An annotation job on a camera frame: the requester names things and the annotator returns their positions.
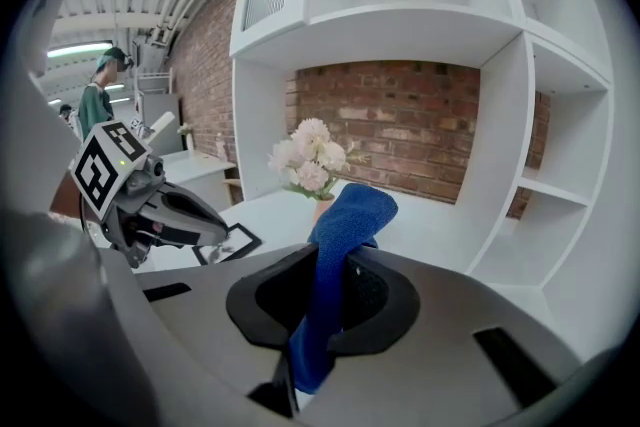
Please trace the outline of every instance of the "ceiling light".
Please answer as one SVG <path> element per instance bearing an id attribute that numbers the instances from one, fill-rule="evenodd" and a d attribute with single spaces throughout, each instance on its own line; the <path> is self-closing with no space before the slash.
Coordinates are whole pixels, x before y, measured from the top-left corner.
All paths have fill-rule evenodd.
<path id="1" fill-rule="evenodd" d="M 82 52 L 98 52 L 100 50 L 109 50 L 112 46 L 111 43 L 105 41 L 101 43 L 87 43 L 85 45 L 72 45 L 70 47 L 49 50 L 47 57 L 61 57 L 63 55 L 80 54 Z"/>

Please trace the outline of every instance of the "brick wall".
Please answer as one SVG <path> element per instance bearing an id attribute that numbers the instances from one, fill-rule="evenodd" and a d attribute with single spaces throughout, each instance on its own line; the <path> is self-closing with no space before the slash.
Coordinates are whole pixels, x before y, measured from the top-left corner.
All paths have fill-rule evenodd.
<path id="1" fill-rule="evenodd" d="M 343 176 L 454 203 L 473 146 L 480 70 L 415 61 L 381 61 L 300 70 L 287 85 L 287 129 L 305 118 L 325 121 L 340 144 L 367 157 Z M 548 98 L 536 96 L 527 165 L 540 166 Z M 509 215 L 522 215 L 518 190 Z"/>
<path id="2" fill-rule="evenodd" d="M 216 155 L 221 133 L 236 162 L 229 40 L 236 0 L 208 0 L 176 42 L 172 66 L 183 121 L 193 127 L 195 147 Z"/>

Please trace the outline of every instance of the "white shelving unit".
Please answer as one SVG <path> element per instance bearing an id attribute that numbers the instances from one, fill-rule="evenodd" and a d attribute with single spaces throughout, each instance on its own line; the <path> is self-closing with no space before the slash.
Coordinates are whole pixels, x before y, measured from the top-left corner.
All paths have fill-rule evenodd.
<path id="1" fill-rule="evenodd" d="M 248 9 L 261 13 L 250 24 Z M 281 193 L 266 164 L 285 135 L 285 82 L 296 70 L 397 59 L 480 68 L 473 150 L 456 205 L 398 197 L 396 222 L 379 242 L 491 284 L 551 325 L 543 286 L 581 236 L 611 146 L 604 34 L 594 0 L 237 0 L 231 56 L 249 200 L 242 208 L 284 204 L 267 199 Z M 525 159 L 536 92 L 551 96 L 551 117 L 534 172 Z M 514 221 L 505 216 L 518 187 L 532 192 Z"/>

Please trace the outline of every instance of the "blue cloth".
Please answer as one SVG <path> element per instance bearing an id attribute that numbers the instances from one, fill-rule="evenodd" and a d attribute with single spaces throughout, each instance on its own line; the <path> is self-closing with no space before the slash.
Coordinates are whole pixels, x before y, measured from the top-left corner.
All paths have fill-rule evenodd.
<path id="1" fill-rule="evenodd" d="M 318 244 L 318 260 L 307 314 L 289 339 L 295 387 L 313 394 L 329 374 L 327 342 L 342 330 L 342 268 L 361 244 L 378 247 L 373 236 L 398 211 L 382 191 L 348 184 L 316 223 L 309 242 Z"/>

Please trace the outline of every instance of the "table surface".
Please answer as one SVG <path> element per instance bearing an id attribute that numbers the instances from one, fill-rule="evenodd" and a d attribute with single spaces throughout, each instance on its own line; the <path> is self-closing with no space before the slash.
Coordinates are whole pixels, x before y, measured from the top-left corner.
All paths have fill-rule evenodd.
<path id="1" fill-rule="evenodd" d="M 233 162 L 222 161 L 198 150 L 170 153 L 163 155 L 162 160 L 167 180 L 177 184 L 236 167 Z"/>

